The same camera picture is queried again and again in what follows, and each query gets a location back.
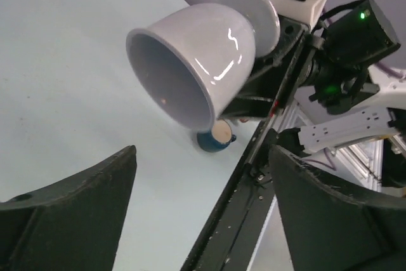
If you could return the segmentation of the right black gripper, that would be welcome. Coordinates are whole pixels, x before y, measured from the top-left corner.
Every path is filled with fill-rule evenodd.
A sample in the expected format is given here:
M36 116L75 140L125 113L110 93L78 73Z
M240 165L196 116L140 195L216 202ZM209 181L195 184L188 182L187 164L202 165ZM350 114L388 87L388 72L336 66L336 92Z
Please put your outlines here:
M298 88L331 115L343 114L378 94L368 71L400 48L400 40L375 0L356 0L322 14L315 29L281 18L275 50L257 59L243 88L222 113L226 119L266 119L283 111Z

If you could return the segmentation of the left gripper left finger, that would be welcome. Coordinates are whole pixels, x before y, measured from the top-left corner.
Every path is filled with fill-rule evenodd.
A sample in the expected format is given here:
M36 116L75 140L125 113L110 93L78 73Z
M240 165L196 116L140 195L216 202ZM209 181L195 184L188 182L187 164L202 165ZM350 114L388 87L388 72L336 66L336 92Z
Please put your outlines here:
M112 270L136 147L1 203L1 270Z

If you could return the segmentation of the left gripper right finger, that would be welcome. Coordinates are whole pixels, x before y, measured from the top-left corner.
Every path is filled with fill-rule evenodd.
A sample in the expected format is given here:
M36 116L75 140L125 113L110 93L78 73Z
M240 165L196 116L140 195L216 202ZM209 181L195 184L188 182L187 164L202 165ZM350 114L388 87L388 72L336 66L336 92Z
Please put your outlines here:
M405 270L405 199L305 164L273 145L269 165L295 270Z

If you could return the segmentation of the blue mug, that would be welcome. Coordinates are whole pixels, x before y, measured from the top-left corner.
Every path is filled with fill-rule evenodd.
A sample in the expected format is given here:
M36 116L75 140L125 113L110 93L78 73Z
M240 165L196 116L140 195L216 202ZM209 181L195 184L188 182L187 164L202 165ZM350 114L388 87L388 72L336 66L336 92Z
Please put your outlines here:
M215 153L225 150L237 136L233 134L231 126L221 119L209 131L197 133L196 139L202 150Z

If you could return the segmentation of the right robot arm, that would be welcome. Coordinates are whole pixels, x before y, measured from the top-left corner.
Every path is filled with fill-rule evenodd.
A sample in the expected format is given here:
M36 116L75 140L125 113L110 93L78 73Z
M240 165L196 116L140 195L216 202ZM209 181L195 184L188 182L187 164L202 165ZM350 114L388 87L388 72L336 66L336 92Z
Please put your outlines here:
M275 144L304 157L405 132L405 82L376 66L400 47L375 0L357 0L309 25L283 13L280 39L259 57L241 92L223 111L226 119L267 119L281 114L296 91L311 86L334 120L274 133Z

